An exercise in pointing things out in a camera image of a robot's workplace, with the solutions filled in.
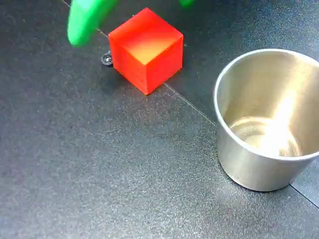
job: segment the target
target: dark gray surface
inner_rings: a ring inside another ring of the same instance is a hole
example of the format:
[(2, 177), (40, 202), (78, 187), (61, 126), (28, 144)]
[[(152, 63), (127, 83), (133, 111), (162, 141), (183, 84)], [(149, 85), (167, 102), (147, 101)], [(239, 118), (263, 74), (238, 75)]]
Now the dark gray surface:
[(225, 176), (214, 125), (177, 94), (101, 67), (104, 37), (72, 49), (64, 5), (1, 11), (0, 238), (318, 238), (292, 187)]
[[(184, 66), (168, 84), (213, 121), (213, 85), (235, 57), (260, 48), (284, 48), (319, 60), (318, 1), (196, 0), (189, 9), (177, 0), (166, 3), (121, 1), (102, 30), (108, 33), (145, 6), (175, 26), (184, 34)], [(293, 185), (319, 205), (315, 163)]]
[(319, 162), (314, 161), (291, 184), (319, 207)]

